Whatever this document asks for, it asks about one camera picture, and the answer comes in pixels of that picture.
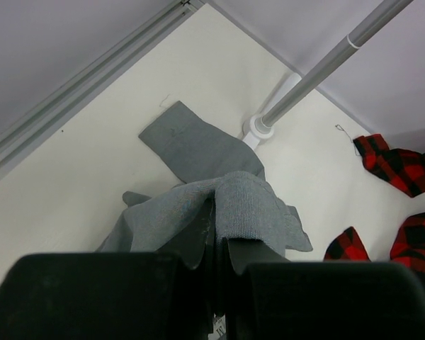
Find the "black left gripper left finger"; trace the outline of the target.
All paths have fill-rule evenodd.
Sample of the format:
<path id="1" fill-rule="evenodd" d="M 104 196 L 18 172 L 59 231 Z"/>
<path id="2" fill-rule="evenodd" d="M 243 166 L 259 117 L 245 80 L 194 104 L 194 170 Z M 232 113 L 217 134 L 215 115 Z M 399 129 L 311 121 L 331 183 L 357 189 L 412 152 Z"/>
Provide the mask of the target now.
<path id="1" fill-rule="evenodd" d="M 215 206 L 152 252 L 31 254 L 0 285 L 0 339 L 206 339 Z"/>

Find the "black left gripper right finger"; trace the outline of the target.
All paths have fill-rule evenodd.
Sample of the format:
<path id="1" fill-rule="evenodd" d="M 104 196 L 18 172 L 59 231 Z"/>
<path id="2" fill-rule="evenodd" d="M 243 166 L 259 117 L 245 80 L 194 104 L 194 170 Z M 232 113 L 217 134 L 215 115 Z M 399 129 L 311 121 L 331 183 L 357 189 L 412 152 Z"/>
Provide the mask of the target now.
<path id="1" fill-rule="evenodd" d="M 291 262 L 229 239 L 229 339 L 425 339 L 425 293 L 396 263 Z"/>

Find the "grey shirt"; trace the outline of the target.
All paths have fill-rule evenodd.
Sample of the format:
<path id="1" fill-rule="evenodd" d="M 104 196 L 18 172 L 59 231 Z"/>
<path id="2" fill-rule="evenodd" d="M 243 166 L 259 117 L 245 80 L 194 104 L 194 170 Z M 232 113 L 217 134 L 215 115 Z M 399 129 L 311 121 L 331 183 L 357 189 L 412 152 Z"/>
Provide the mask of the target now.
<path id="1" fill-rule="evenodd" d="M 99 247 L 102 252 L 155 251 L 211 200 L 215 239 L 261 240 L 278 254 L 309 252 L 297 210 L 266 181 L 265 169 L 243 141 L 200 119 L 182 102 L 166 109 L 140 139 L 180 184 L 156 197 L 128 191 L 126 208 Z"/>

